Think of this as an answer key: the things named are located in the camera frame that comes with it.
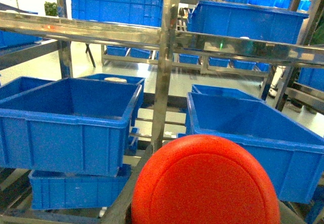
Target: red plastic lid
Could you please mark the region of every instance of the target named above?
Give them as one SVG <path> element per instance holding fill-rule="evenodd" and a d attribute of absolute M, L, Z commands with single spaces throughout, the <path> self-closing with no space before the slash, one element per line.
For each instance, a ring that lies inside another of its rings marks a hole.
<path fill-rule="evenodd" d="M 133 224 L 279 224 L 278 200 L 259 162 L 214 136 L 174 140 L 146 163 L 135 185 Z"/>

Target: vertical steel post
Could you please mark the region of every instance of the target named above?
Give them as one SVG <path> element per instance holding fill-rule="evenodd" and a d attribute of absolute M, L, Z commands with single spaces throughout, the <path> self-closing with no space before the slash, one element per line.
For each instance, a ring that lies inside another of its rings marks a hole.
<path fill-rule="evenodd" d="M 164 0 L 151 139 L 154 152 L 162 147 L 179 2 Z"/>
<path fill-rule="evenodd" d="M 301 0 L 291 0 L 289 11 L 297 11 Z M 284 109 L 288 96 L 285 94 L 287 87 L 292 86 L 296 78 L 298 69 L 295 67 L 286 67 L 282 78 L 278 82 L 278 92 L 274 99 L 273 107 L 279 111 Z"/>
<path fill-rule="evenodd" d="M 57 12 L 60 18 L 67 18 L 66 0 L 57 0 Z M 58 47 L 62 78 L 73 77 L 71 42 L 60 40 Z"/>

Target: white floor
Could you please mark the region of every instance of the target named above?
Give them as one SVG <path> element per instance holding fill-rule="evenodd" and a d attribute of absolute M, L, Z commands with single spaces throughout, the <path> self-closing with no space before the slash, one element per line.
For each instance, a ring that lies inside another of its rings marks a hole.
<path fill-rule="evenodd" d="M 97 68 L 93 68 L 89 56 L 85 53 L 84 43 L 72 43 L 72 62 L 73 76 L 79 77 L 95 73 L 109 73 L 116 75 L 129 75 L 145 77 L 145 92 L 154 93 L 156 80 L 156 66 L 147 64 L 110 62 L 102 67 L 100 46 L 90 45 L 95 58 Z M 2 70 L 1 84 L 7 83 L 19 76 L 31 76 L 44 79 L 57 80 L 61 78 L 58 53 L 53 52 L 26 63 Z M 192 84 L 204 84 L 222 87 L 237 88 L 249 94 L 257 96 L 259 94 L 260 81 L 249 80 L 240 76 L 201 76 L 198 73 L 188 74 L 180 69 L 174 69 L 171 77 L 170 95 L 185 97 L 187 92 L 191 91 Z M 268 98 L 267 102 L 272 105 L 273 99 Z M 288 108 L 284 108 L 283 113 L 296 120 L 307 128 L 311 129 L 320 136 L 324 136 L 324 116 L 321 114 L 313 115 L 306 110 L 296 113 Z M 141 109 L 139 113 L 141 118 L 152 118 L 152 110 Z M 184 122 L 185 115 L 179 113 L 168 113 L 167 120 Z M 137 122 L 136 126 L 140 128 L 140 133 L 151 134 L 151 123 Z M 167 136 L 175 137 L 177 133 L 185 132 L 182 126 L 166 125 L 165 133 Z"/>

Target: metal shelf rail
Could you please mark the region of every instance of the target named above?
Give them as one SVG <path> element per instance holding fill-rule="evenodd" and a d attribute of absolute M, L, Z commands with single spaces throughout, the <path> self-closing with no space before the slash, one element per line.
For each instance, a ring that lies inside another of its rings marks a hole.
<path fill-rule="evenodd" d="M 66 3 L 65 0 L 59 1 L 59 10 L 61 11 L 66 8 Z M 55 211 L 43 212 L 21 208 L 21 203 L 26 195 L 28 195 L 30 186 L 22 190 L 20 188 L 15 189 L 15 185 L 13 185 L 12 188 L 14 190 L 10 191 L 10 193 L 15 194 L 15 198 L 13 196 L 6 196 L 4 191 L 0 192 L 0 201 L 5 201 L 8 198 L 14 199 L 13 202 L 5 202 L 7 204 L 0 208 L 0 222 L 52 224 L 131 223 L 129 220 L 129 203 L 132 198 L 132 189 L 134 188 L 137 174 L 150 155 L 162 146 L 162 142 L 165 140 L 165 124 L 174 123 L 165 121 L 166 112 L 181 112 L 186 108 L 185 98 L 168 95 L 171 70 L 174 66 L 173 53 L 265 62 L 272 64 L 272 71 L 276 65 L 324 67 L 324 49 L 321 48 L 177 31 L 177 23 L 175 21 L 177 21 L 178 17 L 179 2 L 180 0 L 164 0 L 162 28 L 77 21 L 63 18 L 64 16 L 54 18 L 0 12 L 0 29 L 2 30 L 64 41 L 59 43 L 59 48 L 63 49 L 60 54 L 62 76 L 71 76 L 72 74 L 68 41 L 159 50 L 160 53 L 157 64 L 155 95 L 145 94 L 144 102 L 147 108 L 152 108 L 154 105 L 152 136 L 148 136 L 148 138 L 151 138 L 150 143 L 152 146 L 149 146 L 148 152 L 139 162 L 134 172 L 135 174 L 132 175 L 132 178 L 114 206 L 109 209 L 103 218 L 93 218 L 89 217 L 89 215 L 83 217 L 79 211 L 70 212 L 76 215 L 62 215 Z M 295 9 L 296 5 L 298 7 L 298 0 L 293 0 L 291 9 Z M 247 42 L 253 50 L 246 50 Z M 148 60 L 148 62 L 156 63 L 154 60 Z M 290 218 L 297 218 L 293 213 L 287 215 Z M 291 223 L 285 219 L 287 215 L 282 215 L 281 223 Z"/>

